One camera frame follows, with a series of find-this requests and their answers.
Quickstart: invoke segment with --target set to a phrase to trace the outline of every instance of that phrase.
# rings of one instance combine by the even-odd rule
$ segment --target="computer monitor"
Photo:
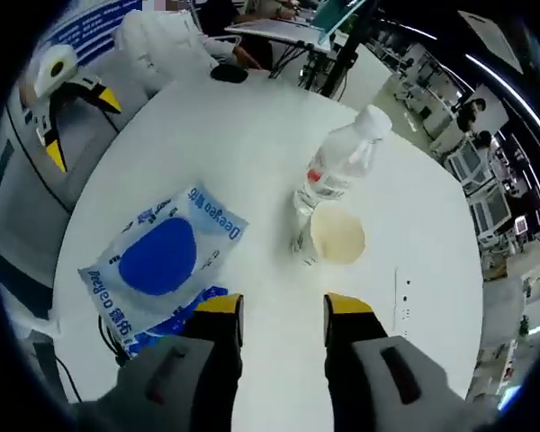
[[[473,196],[469,201],[470,214],[478,240],[489,241],[496,237],[496,231],[511,219],[512,213],[504,189],[499,184],[477,195],[479,196]]]
[[[461,183],[467,194],[472,194],[493,178],[487,160],[482,160],[469,139],[464,138],[460,148],[448,156],[445,167]]]
[[[322,30],[319,43],[340,26],[365,0],[328,0],[316,12],[311,24]]]

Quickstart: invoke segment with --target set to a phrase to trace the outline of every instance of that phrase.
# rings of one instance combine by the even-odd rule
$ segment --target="black object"
[[[432,111],[427,106],[425,106],[424,108],[422,108],[422,111],[420,111],[420,117],[422,117],[422,120],[425,120],[430,116],[431,113]]]
[[[344,86],[342,87],[342,92],[340,93],[340,96],[338,97],[338,102],[342,99],[342,96],[344,95],[344,92],[346,91],[346,86],[348,84],[348,73],[344,75]]]
[[[460,108],[460,111],[458,111],[458,115],[456,117],[458,129],[464,133],[470,130],[471,122],[476,122],[476,114],[472,109],[472,102],[467,102],[462,105],[462,108]]]
[[[237,23],[236,20],[240,16],[240,12],[232,0],[208,0],[202,4],[197,13],[198,22],[204,34],[214,37],[231,35],[224,29]],[[246,50],[262,69],[272,70],[274,57],[272,45],[268,39],[251,35],[242,36],[240,47]]]
[[[416,377],[398,350],[395,347],[386,348],[380,354],[390,370],[402,403],[408,405],[420,399],[422,391]]]
[[[306,78],[306,85],[304,86],[306,90],[310,90],[312,88],[312,83],[314,82],[314,79],[316,79],[318,71],[323,68],[326,60],[328,59],[328,56],[321,52],[316,52],[312,56],[314,57],[314,61],[312,62],[310,73]]]
[[[78,390],[76,388],[76,385],[74,384],[74,380],[72,379],[72,375],[70,374],[70,371],[68,370],[68,368],[66,367],[66,365],[64,364],[64,362],[62,362],[62,360],[60,360],[59,358],[56,358],[56,361],[58,363],[60,363],[60,365],[62,366],[62,368],[64,369],[64,372],[66,372],[66,375],[68,377],[68,380],[70,381],[70,385],[72,386],[72,390],[74,391],[74,394],[76,395],[76,399],[78,399],[78,402],[81,402],[82,401],[82,398],[80,397],[80,393],[78,393]]]
[[[324,335],[324,372],[334,413],[336,432],[375,431],[376,416],[370,383],[352,344],[388,335],[373,312],[334,313],[332,300],[324,296],[327,325]]]
[[[356,49],[362,41],[366,40],[366,36],[372,30],[369,22],[378,10],[381,1],[373,0],[371,2],[365,2],[363,6],[357,9],[356,14],[358,15],[358,19],[355,21],[352,31],[348,34],[346,44],[337,55],[336,63],[332,67],[332,70],[330,70],[328,79],[320,91],[321,95],[331,97],[339,80],[352,67],[352,59],[356,54]]]
[[[106,327],[106,335],[104,334],[102,317],[100,315],[98,315],[98,333],[100,333],[100,337],[108,349],[110,349],[110,351],[112,351],[112,353],[115,355],[114,359],[116,360],[118,366],[124,367],[130,360],[130,357],[128,354],[126,354],[126,351],[124,351],[122,346],[113,338],[112,332],[109,328]]]
[[[216,81],[240,84],[248,78],[248,72],[234,65],[218,65],[210,72],[210,77]]]
[[[240,296],[234,313],[197,310],[180,334],[185,338],[214,342],[196,386],[190,432],[232,430],[234,399],[242,376],[242,303]]]

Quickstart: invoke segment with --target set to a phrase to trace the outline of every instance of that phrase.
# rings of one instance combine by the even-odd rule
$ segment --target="blue sign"
[[[86,12],[56,29],[48,39],[52,45],[71,45],[80,64],[88,63],[113,47],[112,30],[125,14],[142,9],[142,0],[116,0]]]

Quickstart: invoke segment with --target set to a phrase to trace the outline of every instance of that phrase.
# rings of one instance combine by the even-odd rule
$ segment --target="white cloth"
[[[51,338],[61,337],[59,316],[54,308],[49,310],[48,319],[37,318],[1,283],[0,293],[17,338],[27,338],[32,330],[39,331]]]
[[[115,39],[151,95],[170,81],[209,73],[218,65],[212,56],[229,59],[234,49],[201,33],[187,11],[131,11]]]
[[[480,165],[482,165],[482,170],[490,170],[491,171],[491,162],[494,159],[494,152],[496,149],[490,144],[487,148],[478,148],[476,152],[478,153],[478,157],[480,158]]]

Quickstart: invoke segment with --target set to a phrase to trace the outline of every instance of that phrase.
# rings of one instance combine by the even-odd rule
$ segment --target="person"
[[[215,58],[261,68],[243,48],[204,35],[188,11],[131,11],[115,39],[149,97],[173,80],[209,73],[218,66]]]
[[[224,30],[232,24],[247,23],[260,19],[283,19],[293,18],[294,12],[277,2],[276,8],[272,7],[270,13],[240,14],[232,0],[208,0],[198,11],[198,19],[202,31],[208,36],[225,36]],[[272,45],[264,38],[257,36],[242,36],[240,47],[249,53],[263,69],[271,70],[274,63]]]
[[[480,156],[482,163],[488,162],[492,158],[494,148],[491,145],[492,134],[487,130],[483,130],[474,138],[472,144]]]
[[[474,132],[474,123],[478,117],[478,113],[486,109],[486,101],[481,97],[473,99],[465,103],[458,111],[456,123],[460,131],[464,133]]]

